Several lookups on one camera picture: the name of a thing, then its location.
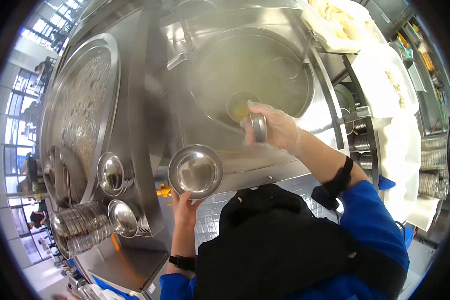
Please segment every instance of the stainless steel bowl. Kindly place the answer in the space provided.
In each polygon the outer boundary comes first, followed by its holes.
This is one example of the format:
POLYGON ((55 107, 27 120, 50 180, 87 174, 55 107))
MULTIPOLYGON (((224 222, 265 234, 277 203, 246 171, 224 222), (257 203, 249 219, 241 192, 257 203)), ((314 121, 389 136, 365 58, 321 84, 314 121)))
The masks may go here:
POLYGON ((52 229, 56 247, 63 257, 65 259, 70 259, 75 256, 75 249, 70 240, 70 232, 59 214, 50 214, 50 228, 52 229))
POLYGON ((134 179, 131 163, 122 163, 112 152, 105 152, 98 160, 98 184, 105 194, 115 197, 123 194, 134 179))
POLYGON ((267 137, 267 120, 263 114, 249 113, 252 123, 253 136, 257 143, 266 143, 267 137))
POLYGON ((209 147, 191 145, 178 151, 168 166, 168 181, 178 194, 190 191, 191 200, 207 198, 222 183, 224 169, 209 147))
POLYGON ((142 217, 132 204, 114 199, 108 204, 108 219, 116 233, 125 238, 137 235, 142 226, 142 217))

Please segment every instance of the white plastic bin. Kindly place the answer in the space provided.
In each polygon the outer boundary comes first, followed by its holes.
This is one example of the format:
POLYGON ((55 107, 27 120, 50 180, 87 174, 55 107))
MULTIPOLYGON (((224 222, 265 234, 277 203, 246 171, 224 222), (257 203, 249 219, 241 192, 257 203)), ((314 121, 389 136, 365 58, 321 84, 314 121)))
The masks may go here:
MULTIPOLYGON (((333 0, 330 1, 336 7, 354 18, 362 20, 370 20, 373 22, 368 10, 351 0, 333 0)), ((338 53, 358 53, 364 46, 368 45, 369 41, 348 40, 337 37, 333 30, 327 25, 327 21, 322 18, 318 12, 308 4, 307 0, 298 0, 303 7, 302 20, 305 25, 317 33, 319 41, 323 48, 328 52, 338 53)), ((377 43, 386 44, 387 41, 384 35, 380 32, 375 22, 373 22, 372 35, 377 40, 377 43)))
POLYGON ((412 116, 419 110, 419 100, 407 69, 389 45, 367 45, 356 56, 352 68, 374 118, 412 116), (400 85, 404 108, 400 107, 399 95, 386 71, 392 72, 395 83, 400 85))

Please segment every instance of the black watch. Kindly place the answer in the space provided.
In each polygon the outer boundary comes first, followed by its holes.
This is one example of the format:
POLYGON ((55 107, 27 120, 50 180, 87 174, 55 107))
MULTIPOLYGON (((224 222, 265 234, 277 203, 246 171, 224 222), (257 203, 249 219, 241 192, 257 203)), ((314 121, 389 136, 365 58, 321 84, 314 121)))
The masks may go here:
POLYGON ((170 255, 170 258, 168 261, 175 265, 175 267, 186 270, 186 271, 192 271, 195 272, 195 257, 183 257, 180 255, 172 256, 170 255))

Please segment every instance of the seated person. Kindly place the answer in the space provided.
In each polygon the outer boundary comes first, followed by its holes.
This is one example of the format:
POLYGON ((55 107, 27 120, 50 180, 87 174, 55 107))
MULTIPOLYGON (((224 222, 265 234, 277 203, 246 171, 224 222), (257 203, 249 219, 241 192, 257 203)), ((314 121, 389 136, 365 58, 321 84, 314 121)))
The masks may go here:
POLYGON ((35 228, 40 228, 46 221, 48 221, 48 218, 45 215, 46 211, 47 206, 45 204, 45 200, 42 200, 38 204, 38 211, 32 212, 30 214, 30 222, 28 222, 28 228, 32 229, 34 226, 35 228))
POLYGON ((28 222, 28 228, 32 229, 34 226, 35 228, 40 228, 47 220, 47 216, 43 212, 32 212, 30 214, 30 220, 28 222))

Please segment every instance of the gloved hand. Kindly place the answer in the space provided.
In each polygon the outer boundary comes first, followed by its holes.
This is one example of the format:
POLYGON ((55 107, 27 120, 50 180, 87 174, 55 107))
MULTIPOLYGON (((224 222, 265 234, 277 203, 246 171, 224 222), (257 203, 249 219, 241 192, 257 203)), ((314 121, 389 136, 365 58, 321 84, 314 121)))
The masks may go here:
MULTIPOLYGON (((296 155, 299 150, 300 131, 294 117, 285 112, 275 109, 270 105, 248 101, 248 108, 251 112, 260 113, 267 121, 267 143, 273 147, 288 151, 296 155)), ((246 116, 240 122, 240 126, 245 128, 245 142, 248 145, 256 144, 253 136, 252 122, 246 116)))

